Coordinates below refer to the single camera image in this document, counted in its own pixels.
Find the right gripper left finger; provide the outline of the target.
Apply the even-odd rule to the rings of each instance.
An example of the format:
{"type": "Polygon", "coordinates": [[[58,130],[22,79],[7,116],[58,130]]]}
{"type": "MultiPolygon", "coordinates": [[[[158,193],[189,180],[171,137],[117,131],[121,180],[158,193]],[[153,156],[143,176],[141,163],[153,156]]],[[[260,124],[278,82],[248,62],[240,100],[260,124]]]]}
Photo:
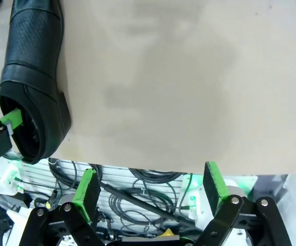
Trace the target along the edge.
{"type": "Polygon", "coordinates": [[[60,245],[70,235],[76,245],[104,245],[94,225],[100,191],[98,174],[86,169],[71,201],[52,211],[44,207],[31,211],[19,244],[60,245]]]}

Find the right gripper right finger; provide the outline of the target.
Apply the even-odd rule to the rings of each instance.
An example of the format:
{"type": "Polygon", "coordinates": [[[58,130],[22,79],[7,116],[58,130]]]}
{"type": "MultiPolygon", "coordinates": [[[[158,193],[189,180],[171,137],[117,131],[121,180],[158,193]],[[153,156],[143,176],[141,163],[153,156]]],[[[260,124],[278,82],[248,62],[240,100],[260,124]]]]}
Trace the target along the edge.
{"type": "Polygon", "coordinates": [[[252,245],[291,245],[291,241],[271,197],[255,202],[231,194],[216,162],[206,162],[203,186],[213,219],[203,229],[194,245],[224,245],[233,229],[246,232],[252,245]]]}

